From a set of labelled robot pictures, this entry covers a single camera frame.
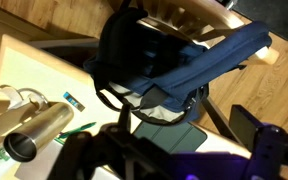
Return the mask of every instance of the green sticker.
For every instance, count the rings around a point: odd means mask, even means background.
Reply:
[[[0,148],[0,160],[8,161],[10,156],[7,154],[4,148]]]

